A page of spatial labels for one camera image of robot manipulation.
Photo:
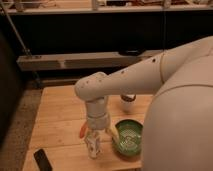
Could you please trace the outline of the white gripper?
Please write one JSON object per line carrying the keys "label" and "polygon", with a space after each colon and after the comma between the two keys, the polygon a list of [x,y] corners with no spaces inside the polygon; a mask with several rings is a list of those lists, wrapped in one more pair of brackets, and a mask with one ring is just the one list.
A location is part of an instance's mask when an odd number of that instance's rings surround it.
{"label": "white gripper", "polygon": [[[107,104],[107,97],[101,97],[85,103],[87,123],[85,122],[83,124],[83,131],[86,131],[88,127],[92,130],[104,130],[110,125],[110,116],[107,110]],[[105,132],[114,141],[119,140],[119,134],[116,129],[107,128]]]}

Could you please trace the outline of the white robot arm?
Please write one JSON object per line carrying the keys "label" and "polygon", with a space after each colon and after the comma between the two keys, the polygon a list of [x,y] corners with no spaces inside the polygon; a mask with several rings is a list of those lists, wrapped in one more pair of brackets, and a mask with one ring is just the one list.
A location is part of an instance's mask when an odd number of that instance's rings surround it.
{"label": "white robot arm", "polygon": [[142,171],[213,171],[213,36],[165,50],[75,84],[92,130],[109,125],[109,95],[151,94],[142,131]]}

